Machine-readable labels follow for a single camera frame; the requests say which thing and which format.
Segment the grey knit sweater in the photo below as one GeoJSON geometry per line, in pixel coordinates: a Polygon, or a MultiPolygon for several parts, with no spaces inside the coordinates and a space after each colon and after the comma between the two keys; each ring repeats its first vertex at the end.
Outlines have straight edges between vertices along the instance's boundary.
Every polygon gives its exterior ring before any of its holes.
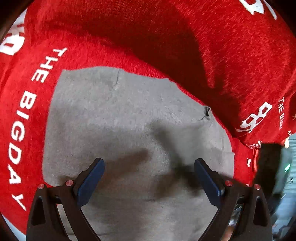
{"type": "Polygon", "coordinates": [[[210,108],[170,80],[107,67],[64,70],[50,105],[44,180],[58,186],[96,157],[106,168],[83,212],[102,240],[198,240],[216,208],[194,161],[234,170],[210,108]]]}

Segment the red blanket with white lettering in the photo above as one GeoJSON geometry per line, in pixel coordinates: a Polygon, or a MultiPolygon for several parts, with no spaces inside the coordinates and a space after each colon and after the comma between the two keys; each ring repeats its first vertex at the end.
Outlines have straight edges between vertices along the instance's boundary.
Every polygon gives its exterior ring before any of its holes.
{"type": "Polygon", "coordinates": [[[233,177],[251,185],[262,144],[295,133],[295,34],[270,1],[34,1],[1,43],[1,214],[26,233],[64,70],[167,79],[209,107],[233,177]]]}

